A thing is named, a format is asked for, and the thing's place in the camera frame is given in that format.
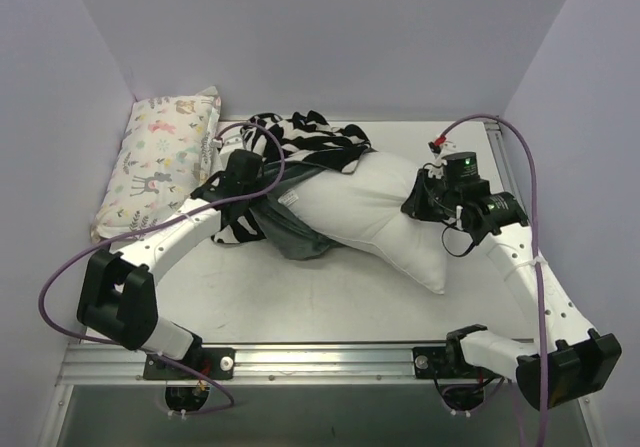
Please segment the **white pillow insert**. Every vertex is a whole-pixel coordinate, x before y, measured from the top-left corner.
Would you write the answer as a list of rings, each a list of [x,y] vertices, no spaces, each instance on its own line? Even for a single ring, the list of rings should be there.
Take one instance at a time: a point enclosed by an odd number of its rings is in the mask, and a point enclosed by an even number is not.
[[[418,166],[402,157],[369,152],[353,173],[323,170],[288,188],[279,203],[316,233],[373,254],[442,295],[447,269],[442,228],[401,211],[417,172]]]

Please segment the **zebra pillowcase with grey lining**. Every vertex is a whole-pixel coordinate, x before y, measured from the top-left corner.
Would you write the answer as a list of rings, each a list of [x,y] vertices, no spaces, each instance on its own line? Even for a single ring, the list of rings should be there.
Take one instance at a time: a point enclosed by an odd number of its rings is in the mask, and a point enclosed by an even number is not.
[[[280,152],[285,157],[284,175],[272,191],[254,200],[243,216],[211,240],[221,245],[268,240],[290,260],[316,258],[335,247],[335,241],[299,220],[280,198],[321,173],[354,173],[364,154],[372,150],[367,134],[355,124],[332,126],[313,110],[296,112],[288,119],[276,113],[255,114],[240,132],[243,146],[263,158],[260,187],[276,178]]]

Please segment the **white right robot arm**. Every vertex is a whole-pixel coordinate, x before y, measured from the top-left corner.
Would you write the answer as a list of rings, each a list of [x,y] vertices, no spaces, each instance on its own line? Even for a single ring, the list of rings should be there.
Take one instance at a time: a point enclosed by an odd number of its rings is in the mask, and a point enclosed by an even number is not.
[[[465,376],[484,369],[516,383],[534,409],[553,408],[603,389],[622,348],[600,334],[533,246],[533,222],[509,192],[493,192],[473,152],[447,154],[417,173],[403,213],[468,234],[469,252],[491,261],[521,312],[538,329],[525,343],[474,324],[448,333],[434,371]]]

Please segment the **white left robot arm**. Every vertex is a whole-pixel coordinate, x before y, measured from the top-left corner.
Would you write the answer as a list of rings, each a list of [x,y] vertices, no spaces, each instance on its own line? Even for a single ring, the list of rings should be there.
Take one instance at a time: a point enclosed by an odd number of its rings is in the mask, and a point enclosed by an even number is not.
[[[201,339],[158,313],[156,285],[205,239],[238,220],[263,195],[261,156],[231,153],[226,169],[196,188],[167,222],[115,252],[100,249],[88,260],[77,309],[84,326],[128,350],[166,357],[180,378],[202,366]]]

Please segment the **floral animal print pillow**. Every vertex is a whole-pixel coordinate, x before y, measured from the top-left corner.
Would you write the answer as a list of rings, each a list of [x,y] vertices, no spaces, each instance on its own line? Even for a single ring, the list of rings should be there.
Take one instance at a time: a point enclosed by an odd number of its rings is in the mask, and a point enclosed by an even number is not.
[[[136,102],[101,207],[91,224],[98,242],[158,225],[213,171],[221,98],[195,95]]]

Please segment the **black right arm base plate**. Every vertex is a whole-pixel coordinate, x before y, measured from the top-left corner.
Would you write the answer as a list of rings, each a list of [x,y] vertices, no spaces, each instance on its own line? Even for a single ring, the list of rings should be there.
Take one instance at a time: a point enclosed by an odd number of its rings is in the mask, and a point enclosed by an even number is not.
[[[479,382],[487,375],[477,367],[456,367],[449,362],[443,345],[417,346],[412,349],[414,376],[422,380],[470,379]]]

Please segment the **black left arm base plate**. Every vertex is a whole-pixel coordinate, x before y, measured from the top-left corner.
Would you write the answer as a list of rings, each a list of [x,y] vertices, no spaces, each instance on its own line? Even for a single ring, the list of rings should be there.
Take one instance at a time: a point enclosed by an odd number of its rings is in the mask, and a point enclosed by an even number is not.
[[[207,377],[216,380],[233,378],[236,350],[231,347],[201,347],[197,352],[188,354],[179,361]],[[150,381],[197,380],[197,377],[183,369],[169,365],[148,355],[142,377]]]

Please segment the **aluminium front rail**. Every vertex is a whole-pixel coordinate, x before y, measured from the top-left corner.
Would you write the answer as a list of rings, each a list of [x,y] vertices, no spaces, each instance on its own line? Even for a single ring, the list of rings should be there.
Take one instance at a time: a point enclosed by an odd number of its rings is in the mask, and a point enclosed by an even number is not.
[[[442,342],[417,346],[443,345]],[[292,385],[411,383],[414,376],[412,349],[406,343],[356,344],[238,344],[233,378],[217,381],[227,385],[258,385],[270,382]],[[67,348],[60,385],[136,385],[143,382],[189,385],[197,380],[150,381],[142,377],[147,355],[102,344]],[[470,379],[441,383],[473,382]]]

